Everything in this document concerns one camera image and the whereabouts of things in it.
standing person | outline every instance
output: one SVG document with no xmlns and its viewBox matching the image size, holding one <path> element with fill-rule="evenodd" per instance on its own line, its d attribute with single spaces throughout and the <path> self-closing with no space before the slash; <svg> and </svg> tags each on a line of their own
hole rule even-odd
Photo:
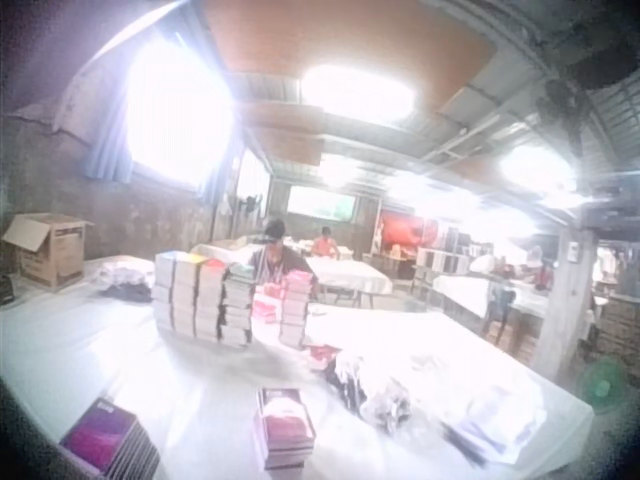
<svg viewBox="0 0 640 480">
<path fill-rule="evenodd" d="M 313 274 L 304 258 L 284 246 L 285 232 L 282 220 L 271 220 L 267 224 L 264 231 L 266 245 L 254 252 L 249 260 L 249 264 L 255 269 L 254 276 L 258 285 L 280 284 L 284 276 L 292 270 Z"/>
<path fill-rule="evenodd" d="M 340 259 L 340 250 L 338 250 L 335 240 L 331 238 L 331 229 L 329 227 L 322 227 L 322 236 L 316 238 L 313 242 L 311 255 Z"/>
</svg>

orange shirt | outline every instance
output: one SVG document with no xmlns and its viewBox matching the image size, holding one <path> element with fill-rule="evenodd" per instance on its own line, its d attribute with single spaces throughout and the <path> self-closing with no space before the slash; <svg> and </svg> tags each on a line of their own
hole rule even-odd
<svg viewBox="0 0 640 480">
<path fill-rule="evenodd" d="M 314 255 L 320 255 L 321 257 L 331 257 L 333 256 L 333 249 L 337 250 L 335 246 L 336 242 L 331 238 L 316 238 L 316 241 L 313 243 L 312 253 Z"/>
</svg>

open cardboard box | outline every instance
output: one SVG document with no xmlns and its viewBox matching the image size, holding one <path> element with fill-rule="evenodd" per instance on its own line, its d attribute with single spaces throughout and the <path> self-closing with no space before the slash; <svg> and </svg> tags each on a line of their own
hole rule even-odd
<svg viewBox="0 0 640 480">
<path fill-rule="evenodd" d="M 22 278 L 55 292 L 84 276 L 87 223 L 58 213 L 16 215 L 2 240 L 18 247 Z"/>
</svg>

curtain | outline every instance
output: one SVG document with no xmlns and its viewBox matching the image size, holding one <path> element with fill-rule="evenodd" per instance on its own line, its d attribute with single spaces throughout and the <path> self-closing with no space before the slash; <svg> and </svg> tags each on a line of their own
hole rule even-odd
<svg viewBox="0 0 640 480">
<path fill-rule="evenodd" d="M 127 53 L 123 57 L 126 59 L 121 62 L 123 68 L 111 94 L 105 121 L 86 162 L 86 176 L 124 183 L 131 180 L 133 159 L 127 141 L 126 121 L 127 72 L 138 47 L 143 42 L 161 37 L 165 41 L 195 52 L 214 75 L 222 75 L 222 62 L 210 32 L 202 23 L 201 18 L 204 16 L 198 13 L 198 8 L 194 2 L 185 3 L 125 45 Z M 233 160 L 241 153 L 242 148 L 242 135 L 239 126 L 236 125 L 225 154 L 222 158 L 211 159 L 211 173 L 198 189 L 198 198 L 203 202 L 214 204 L 219 201 L 224 193 L 218 188 L 221 180 L 229 174 Z"/>
</svg>

person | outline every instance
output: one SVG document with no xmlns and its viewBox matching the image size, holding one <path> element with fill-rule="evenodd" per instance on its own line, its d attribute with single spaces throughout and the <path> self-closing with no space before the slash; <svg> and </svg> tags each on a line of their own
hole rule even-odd
<svg viewBox="0 0 640 480">
<path fill-rule="evenodd" d="M 322 236 L 316 238 L 313 242 L 311 255 L 340 259 L 340 250 L 338 250 L 335 240 L 331 238 L 331 229 L 329 227 L 322 227 Z"/>
<path fill-rule="evenodd" d="M 264 230 L 266 245 L 255 251 L 249 260 L 249 264 L 254 268 L 254 278 L 258 285 L 280 284 L 284 276 L 293 270 L 313 274 L 307 261 L 284 245 L 285 232 L 286 227 L 282 220 L 270 220 L 267 224 Z"/>
</svg>

